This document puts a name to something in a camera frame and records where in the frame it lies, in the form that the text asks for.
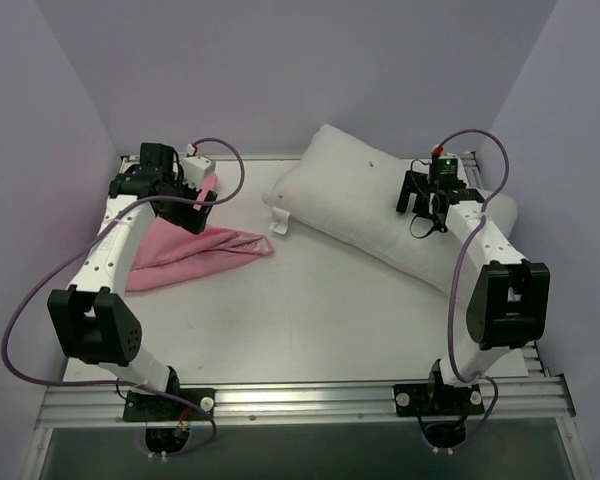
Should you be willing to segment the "pink pillowcase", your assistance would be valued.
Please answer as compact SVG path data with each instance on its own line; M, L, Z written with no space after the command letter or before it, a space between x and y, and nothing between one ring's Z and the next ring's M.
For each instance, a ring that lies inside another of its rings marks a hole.
M206 226L192 234L162 218L153 221L136 252L126 288L138 293L242 267L274 253L264 235Z

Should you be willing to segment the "white pillow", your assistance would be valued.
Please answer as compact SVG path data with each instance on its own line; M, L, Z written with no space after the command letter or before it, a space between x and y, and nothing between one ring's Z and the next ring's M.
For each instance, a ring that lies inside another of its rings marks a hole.
M448 294L461 243L451 233L428 234L428 222L397 213L408 168L407 161L323 125L263 201Z

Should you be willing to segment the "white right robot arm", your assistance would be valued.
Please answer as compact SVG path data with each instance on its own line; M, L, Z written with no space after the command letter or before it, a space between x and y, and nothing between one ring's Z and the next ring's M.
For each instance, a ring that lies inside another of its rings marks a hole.
M487 212L493 195L483 196L449 174L407 171L396 211L412 211L432 222L432 230L451 233L461 243L454 266L447 317L447 356L439 360L440 378L424 388L435 412L460 400L458 386L469 385L509 351L540 339L546 326L550 271L511 245ZM454 337L455 301L461 270L470 260L478 276L466 307L466 336Z

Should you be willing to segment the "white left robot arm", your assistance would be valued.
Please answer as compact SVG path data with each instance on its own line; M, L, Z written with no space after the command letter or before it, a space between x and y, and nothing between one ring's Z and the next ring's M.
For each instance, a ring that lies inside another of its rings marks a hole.
M205 180L215 163L189 151L179 158L160 143L144 143L137 163L117 174L108 189L105 215L94 245L64 290L51 291L47 307L63 353L146 385L146 408L159 419L182 405L175 371L142 345L140 321L123 294L142 239L156 218L200 234L217 198Z

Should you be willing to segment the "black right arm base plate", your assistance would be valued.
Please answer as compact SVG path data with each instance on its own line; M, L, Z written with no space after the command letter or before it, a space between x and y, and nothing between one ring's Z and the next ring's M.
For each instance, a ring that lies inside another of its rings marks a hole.
M477 385L452 387L429 383L395 384L394 405L399 417L442 417L479 415L485 412Z

